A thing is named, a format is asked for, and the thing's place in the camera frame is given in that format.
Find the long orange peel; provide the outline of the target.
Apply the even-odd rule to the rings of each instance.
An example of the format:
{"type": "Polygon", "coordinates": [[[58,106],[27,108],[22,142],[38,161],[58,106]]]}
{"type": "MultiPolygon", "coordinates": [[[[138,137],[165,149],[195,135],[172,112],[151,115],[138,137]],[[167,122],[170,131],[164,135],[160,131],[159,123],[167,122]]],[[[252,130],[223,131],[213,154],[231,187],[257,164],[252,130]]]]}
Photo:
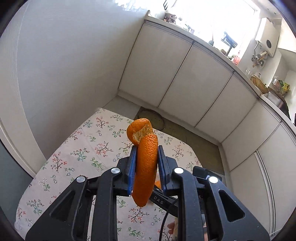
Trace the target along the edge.
{"type": "Polygon", "coordinates": [[[137,147],[135,178],[132,197],[144,207],[154,189],[158,163],[158,137],[147,118],[134,120],[127,128],[128,139],[137,147]]]}

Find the brown floor mat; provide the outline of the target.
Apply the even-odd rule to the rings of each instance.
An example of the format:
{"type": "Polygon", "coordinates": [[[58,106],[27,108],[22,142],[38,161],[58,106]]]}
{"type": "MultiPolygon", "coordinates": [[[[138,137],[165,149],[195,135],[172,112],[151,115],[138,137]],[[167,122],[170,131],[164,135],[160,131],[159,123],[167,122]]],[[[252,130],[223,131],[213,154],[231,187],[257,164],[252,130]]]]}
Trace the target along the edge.
{"type": "Polygon", "coordinates": [[[175,137],[189,145],[204,168],[210,169],[221,175],[225,174],[220,151],[217,145],[168,120],[167,118],[164,118],[152,109],[141,107],[135,116],[135,119],[138,118],[149,119],[152,127],[156,130],[175,137]]]}

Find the floral tablecloth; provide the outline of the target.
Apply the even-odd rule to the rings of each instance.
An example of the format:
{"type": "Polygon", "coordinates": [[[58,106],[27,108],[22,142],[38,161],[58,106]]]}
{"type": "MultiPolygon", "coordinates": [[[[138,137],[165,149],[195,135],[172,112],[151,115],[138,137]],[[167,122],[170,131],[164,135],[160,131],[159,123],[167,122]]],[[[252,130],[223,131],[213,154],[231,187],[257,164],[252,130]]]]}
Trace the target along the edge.
{"type": "MultiPolygon", "coordinates": [[[[21,237],[78,176],[97,177],[130,155],[126,129],[131,123],[127,116],[100,108],[60,145],[20,199],[14,226],[21,237]]],[[[131,197],[117,198],[119,240],[174,240],[168,229],[174,220],[152,202],[138,207],[131,197]]]]}

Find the wicker basket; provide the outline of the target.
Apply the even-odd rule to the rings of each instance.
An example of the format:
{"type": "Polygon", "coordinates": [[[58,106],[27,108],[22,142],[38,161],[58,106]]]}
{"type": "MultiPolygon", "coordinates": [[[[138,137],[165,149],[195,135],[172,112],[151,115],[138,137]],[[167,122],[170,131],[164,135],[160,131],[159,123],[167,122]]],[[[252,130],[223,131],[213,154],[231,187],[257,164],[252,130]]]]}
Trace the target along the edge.
{"type": "Polygon", "coordinates": [[[269,92],[268,87],[266,87],[266,85],[256,75],[251,75],[250,80],[262,94],[267,94],[269,92]]]}

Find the blue dish rack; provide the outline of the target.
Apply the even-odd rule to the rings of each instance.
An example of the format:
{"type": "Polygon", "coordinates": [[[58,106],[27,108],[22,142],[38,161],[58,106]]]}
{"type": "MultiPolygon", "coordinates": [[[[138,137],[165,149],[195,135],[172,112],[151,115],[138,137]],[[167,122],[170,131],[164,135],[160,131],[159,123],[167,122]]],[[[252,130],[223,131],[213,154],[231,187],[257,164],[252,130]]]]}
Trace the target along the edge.
{"type": "Polygon", "coordinates": [[[229,49],[226,52],[226,56],[228,56],[231,49],[237,47],[237,43],[227,34],[227,32],[224,32],[224,35],[223,35],[223,38],[221,39],[221,41],[229,46],[229,49]]]}

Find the white wall water heater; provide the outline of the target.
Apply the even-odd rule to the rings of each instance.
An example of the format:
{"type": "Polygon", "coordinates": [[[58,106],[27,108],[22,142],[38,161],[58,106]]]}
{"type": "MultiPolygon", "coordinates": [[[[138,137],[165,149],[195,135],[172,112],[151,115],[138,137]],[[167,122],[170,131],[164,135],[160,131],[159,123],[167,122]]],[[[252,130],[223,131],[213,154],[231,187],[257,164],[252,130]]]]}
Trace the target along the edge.
{"type": "Polygon", "coordinates": [[[274,56],[278,46],[280,32],[274,27],[268,18],[262,18],[255,40],[268,53],[270,57],[274,56]]]}

